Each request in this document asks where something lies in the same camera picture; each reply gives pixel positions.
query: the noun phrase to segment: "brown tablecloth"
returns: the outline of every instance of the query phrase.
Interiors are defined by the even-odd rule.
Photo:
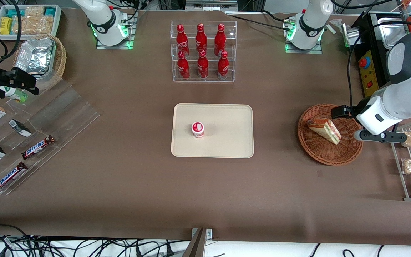
[[[171,20],[234,18],[150,11],[137,23],[133,50],[96,50],[83,11],[64,10],[64,78],[101,116],[0,196],[0,223],[30,235],[187,239],[191,228],[207,227],[220,240],[411,244],[411,202],[402,201],[390,145],[366,142],[355,162],[331,167],[298,142],[305,109],[348,103],[338,29],[325,32],[321,55],[286,54],[281,30],[238,20],[235,83],[199,86],[172,81]],[[356,69],[352,81],[357,103]],[[181,102],[250,105],[253,157],[172,156],[173,108]]]

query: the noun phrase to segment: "red emergency stop button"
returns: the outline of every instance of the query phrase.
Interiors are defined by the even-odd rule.
[[[364,68],[366,67],[366,65],[367,65],[367,60],[365,58],[359,60],[359,67]]]

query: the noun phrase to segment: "wicker basket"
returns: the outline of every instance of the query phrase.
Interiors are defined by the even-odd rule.
[[[64,46],[62,45],[61,41],[57,37],[49,35],[49,34],[42,34],[42,35],[36,36],[34,39],[45,39],[46,37],[55,41],[57,45],[57,50],[55,52],[53,76],[49,80],[39,78],[36,81],[36,87],[39,88],[40,90],[47,90],[47,89],[50,89],[52,86],[55,86],[61,80],[63,72],[64,72],[64,68],[66,67],[66,50],[64,49]],[[18,54],[20,53],[20,49],[21,49],[21,44],[15,53],[14,66],[17,61]]]
[[[349,164],[354,161],[362,151],[362,141],[356,140],[354,132],[361,126],[354,119],[334,119],[342,138],[335,145],[321,137],[307,127],[307,121],[311,118],[331,119],[331,109],[337,107],[333,104],[318,104],[308,108],[299,119],[297,135],[304,150],[315,160],[331,166]]]

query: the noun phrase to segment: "coca-cola bottle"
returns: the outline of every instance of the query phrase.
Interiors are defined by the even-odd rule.
[[[226,35],[225,35],[225,25],[218,25],[218,32],[215,36],[215,55],[220,56],[222,51],[225,50],[226,46]]]
[[[188,61],[185,59],[185,53],[178,51],[178,72],[180,73],[180,78],[182,80],[187,80],[189,78],[189,66]]]
[[[222,57],[218,60],[218,78],[220,80],[225,80],[228,75],[228,52],[223,51]]]
[[[184,52],[185,57],[188,57],[189,55],[188,37],[185,34],[185,30],[182,24],[177,25],[177,45],[178,45],[178,50]]]
[[[201,52],[204,50],[207,53],[207,36],[204,33],[204,24],[198,24],[198,33],[196,34],[196,50]]]
[[[198,59],[198,75],[199,78],[205,79],[209,75],[209,60],[206,58],[206,52],[202,50],[199,52]]]

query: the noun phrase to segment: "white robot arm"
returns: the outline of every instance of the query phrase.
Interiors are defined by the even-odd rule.
[[[106,45],[119,44],[129,36],[128,15],[119,10],[111,10],[105,0],[73,0],[90,20],[98,40]]]
[[[295,16],[295,27],[287,39],[299,49],[311,49],[321,39],[324,25],[333,13],[330,0],[309,0],[305,13]]]
[[[355,138],[359,140],[391,142],[388,138],[391,135],[397,137],[396,142],[405,141],[403,134],[387,129],[411,118],[411,33],[401,38],[388,52],[387,69],[390,78],[388,86],[363,99],[357,107],[352,107],[357,110],[356,119],[365,129],[355,133]],[[340,115],[333,109],[332,116]]]

